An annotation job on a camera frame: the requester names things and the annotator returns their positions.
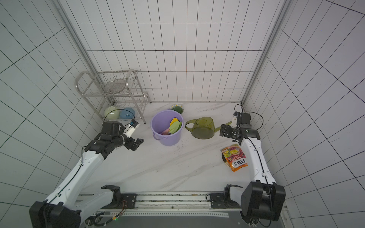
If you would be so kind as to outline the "purple shovel pink handle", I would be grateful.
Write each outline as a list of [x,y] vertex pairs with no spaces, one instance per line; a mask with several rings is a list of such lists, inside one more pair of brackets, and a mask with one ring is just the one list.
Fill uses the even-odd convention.
[[165,129],[162,133],[161,133],[161,135],[170,135],[171,133],[170,133],[170,128],[167,128],[167,129]]

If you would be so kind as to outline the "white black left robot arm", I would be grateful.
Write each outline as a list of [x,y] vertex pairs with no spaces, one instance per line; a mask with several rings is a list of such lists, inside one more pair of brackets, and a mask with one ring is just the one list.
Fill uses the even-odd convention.
[[87,200],[77,203],[77,198],[87,181],[106,158],[117,148],[135,151],[143,139],[133,139],[139,127],[136,120],[127,126],[118,121],[104,122],[101,133],[83,147],[81,159],[64,181],[44,201],[36,201],[29,209],[34,228],[78,228],[102,208],[126,209],[128,201],[115,185],[105,185]]

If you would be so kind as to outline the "light green shovel wooden handle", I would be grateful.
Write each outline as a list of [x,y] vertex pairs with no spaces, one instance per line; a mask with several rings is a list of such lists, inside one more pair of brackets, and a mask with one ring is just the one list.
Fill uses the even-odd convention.
[[170,126],[170,133],[173,134],[178,126],[179,124]]

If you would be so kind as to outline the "purple plastic bucket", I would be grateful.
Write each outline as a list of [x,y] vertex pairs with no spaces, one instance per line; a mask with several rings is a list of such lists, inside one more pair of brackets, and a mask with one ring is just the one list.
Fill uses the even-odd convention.
[[182,127],[177,133],[170,135],[161,135],[161,133],[170,127],[170,122],[177,118],[182,124],[184,123],[183,117],[176,111],[164,110],[157,113],[151,120],[150,126],[153,132],[155,140],[159,141],[162,145],[173,146],[177,144],[181,138]]

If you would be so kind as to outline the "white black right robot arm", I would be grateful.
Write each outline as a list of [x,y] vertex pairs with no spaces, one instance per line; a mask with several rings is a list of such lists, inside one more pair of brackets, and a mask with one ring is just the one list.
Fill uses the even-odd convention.
[[254,227],[262,219],[279,220],[286,192],[267,166],[259,132],[251,126],[251,112],[235,112],[232,122],[221,126],[220,136],[234,142],[221,150],[223,161],[233,172],[248,167],[251,181],[246,187],[228,184],[222,193],[207,194],[211,208],[240,209],[243,221]]

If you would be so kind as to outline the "green transparent watering can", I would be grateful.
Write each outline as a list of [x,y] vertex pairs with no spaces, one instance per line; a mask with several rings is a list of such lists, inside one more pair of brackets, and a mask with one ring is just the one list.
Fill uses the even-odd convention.
[[215,133],[221,130],[221,127],[215,128],[214,120],[211,117],[201,117],[187,121],[185,129],[191,132],[194,138],[206,140],[214,137]]

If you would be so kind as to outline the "green shovel yellow handle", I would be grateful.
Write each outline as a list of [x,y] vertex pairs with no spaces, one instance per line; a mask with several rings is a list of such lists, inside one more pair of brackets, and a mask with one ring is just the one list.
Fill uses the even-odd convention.
[[182,122],[179,122],[179,126],[176,128],[176,130],[175,130],[175,132],[174,132],[174,133],[177,133],[181,127],[182,127]]

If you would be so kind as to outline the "yellow plastic shovel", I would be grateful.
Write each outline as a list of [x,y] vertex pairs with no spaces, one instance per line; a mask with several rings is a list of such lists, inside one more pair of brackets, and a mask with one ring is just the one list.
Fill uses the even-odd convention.
[[170,126],[172,125],[177,125],[180,124],[180,121],[177,118],[174,118],[171,122],[170,122]]

